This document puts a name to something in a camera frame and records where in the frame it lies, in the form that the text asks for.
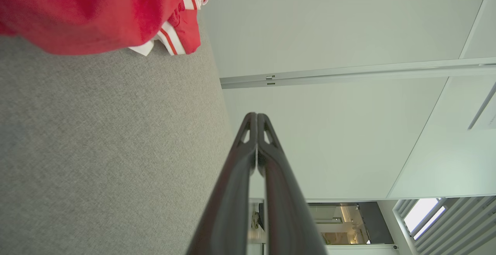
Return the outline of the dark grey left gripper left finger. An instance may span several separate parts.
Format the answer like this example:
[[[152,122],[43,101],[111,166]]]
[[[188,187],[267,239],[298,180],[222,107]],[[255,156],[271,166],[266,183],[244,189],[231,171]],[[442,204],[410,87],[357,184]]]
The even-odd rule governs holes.
[[[257,114],[246,114],[188,246],[188,255],[244,255],[250,176],[256,166]]]

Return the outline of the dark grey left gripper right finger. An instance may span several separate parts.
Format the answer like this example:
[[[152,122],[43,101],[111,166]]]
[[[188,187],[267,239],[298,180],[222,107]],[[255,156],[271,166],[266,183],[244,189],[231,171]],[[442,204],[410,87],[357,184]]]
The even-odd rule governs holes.
[[[265,179],[268,253],[326,255],[324,241],[266,114],[257,115],[257,129],[257,168]]]

